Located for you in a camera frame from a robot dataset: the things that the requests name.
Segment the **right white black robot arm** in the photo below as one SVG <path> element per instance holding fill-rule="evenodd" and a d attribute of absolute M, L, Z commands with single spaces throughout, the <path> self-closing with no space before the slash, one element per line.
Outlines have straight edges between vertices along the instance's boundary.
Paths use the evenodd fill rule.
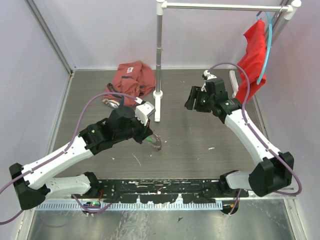
<path fill-rule="evenodd" d="M 209 79 L 203 86 L 192 86 L 184 106 L 219 118 L 242 142 L 254 162 L 251 172 L 233 170 L 220 176 L 219 191 L 223 196 L 231 197 L 237 189 L 244 189 L 264 197 L 292 183 L 292 154 L 281 152 L 266 139 L 242 104 L 236 98 L 229 98 L 221 78 Z"/>

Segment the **bright red shirt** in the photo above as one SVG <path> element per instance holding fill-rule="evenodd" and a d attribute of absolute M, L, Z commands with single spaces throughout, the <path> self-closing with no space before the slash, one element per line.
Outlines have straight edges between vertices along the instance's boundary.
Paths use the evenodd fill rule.
<path fill-rule="evenodd" d="M 258 20 L 244 33 L 244 37 L 247 41 L 245 55 L 237 65 L 247 74 L 250 83 L 248 99 L 251 99 L 267 81 L 266 75 L 263 75 L 257 83 L 266 56 L 265 23 Z"/>

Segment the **light blue clothes hanger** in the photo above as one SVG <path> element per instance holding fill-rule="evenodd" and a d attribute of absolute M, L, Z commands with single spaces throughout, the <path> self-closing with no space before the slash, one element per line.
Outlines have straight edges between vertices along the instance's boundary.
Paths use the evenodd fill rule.
<path fill-rule="evenodd" d="M 269 60 L 269 56 L 270 56 L 270 51 L 271 51 L 271 47 L 272 47 L 272 38 L 273 38 L 273 21 L 271 18 L 271 15 L 268 11 L 265 11 L 266 17 L 267 17 L 267 22 L 268 22 L 268 36 L 267 36 L 267 43 L 266 43 L 266 50 L 265 50 L 265 57 L 264 57 L 264 61 L 263 61 L 263 65 L 262 65 L 262 69 L 260 71 L 260 74 L 256 80 L 256 83 L 258 85 L 260 85 L 263 76 L 265 74 L 267 65 L 268 65 L 268 60 Z"/>

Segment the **rust red t-shirt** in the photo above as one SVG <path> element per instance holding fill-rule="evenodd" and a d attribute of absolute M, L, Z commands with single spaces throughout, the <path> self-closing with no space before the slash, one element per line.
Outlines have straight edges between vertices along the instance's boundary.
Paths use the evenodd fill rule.
<path fill-rule="evenodd" d="M 123 63 L 118 66 L 112 82 L 107 83 L 105 92 L 117 93 L 116 95 L 104 95 L 102 102 L 111 108 L 127 106 L 135 108 L 138 103 L 127 96 L 143 99 L 156 87 L 156 77 L 153 70 L 141 61 Z"/>

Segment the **white metal clothes rack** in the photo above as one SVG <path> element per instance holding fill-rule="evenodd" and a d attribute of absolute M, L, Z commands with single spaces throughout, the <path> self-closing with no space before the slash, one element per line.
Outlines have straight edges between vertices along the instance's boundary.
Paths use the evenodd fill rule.
<path fill-rule="evenodd" d="M 286 24 L 293 18 L 297 10 L 301 7 L 300 0 L 283 0 L 278 6 L 262 5 L 241 5 L 241 4 L 217 4 L 217 3 L 169 3 L 166 0 L 156 1 L 156 65 L 155 75 L 156 84 L 153 98 L 155 100 L 154 121 L 161 121 L 161 99 L 163 97 L 162 84 L 162 33 L 163 33 L 163 14 L 165 9 L 192 9 L 192 10 L 224 10 L 224 11 L 251 11 L 269 12 L 272 19 L 272 43 L 278 38 L 280 32 Z"/>

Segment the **aluminium frame post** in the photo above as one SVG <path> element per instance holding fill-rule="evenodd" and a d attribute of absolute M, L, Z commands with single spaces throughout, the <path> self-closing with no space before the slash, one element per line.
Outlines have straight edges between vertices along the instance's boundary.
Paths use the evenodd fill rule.
<path fill-rule="evenodd" d="M 24 2 L 26 3 L 32 15 L 34 16 L 36 22 L 38 23 L 40 29 L 42 30 L 44 36 L 53 48 L 53 51 L 57 55 L 63 67 L 69 75 L 72 75 L 75 72 L 75 67 L 72 67 L 71 61 L 66 58 L 66 55 L 62 49 L 62 44 L 57 41 L 52 29 L 50 28 L 48 22 L 44 18 L 40 8 L 37 6 L 37 3 L 34 0 L 25 0 Z"/>

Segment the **black mounting base plate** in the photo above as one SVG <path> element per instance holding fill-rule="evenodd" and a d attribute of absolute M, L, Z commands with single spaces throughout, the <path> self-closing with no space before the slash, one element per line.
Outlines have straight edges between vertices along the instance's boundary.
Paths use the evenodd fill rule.
<path fill-rule="evenodd" d="M 237 190 L 222 191 L 216 179 L 100 179 L 94 195 L 77 194 L 78 199 L 102 199 L 105 203 L 183 204 L 215 203 L 219 198 L 235 198 Z"/>

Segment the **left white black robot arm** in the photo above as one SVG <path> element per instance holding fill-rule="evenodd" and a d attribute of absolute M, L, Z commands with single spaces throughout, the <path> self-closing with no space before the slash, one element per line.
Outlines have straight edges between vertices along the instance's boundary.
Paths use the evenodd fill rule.
<path fill-rule="evenodd" d="M 49 155 L 26 165 L 11 165 L 9 172 L 20 208 L 29 210 L 45 200 L 71 195 L 97 197 L 100 183 L 93 172 L 59 178 L 57 174 L 125 140 L 133 139 L 141 144 L 153 134 L 149 117 L 155 111 L 148 101 L 135 108 L 120 106 Z"/>

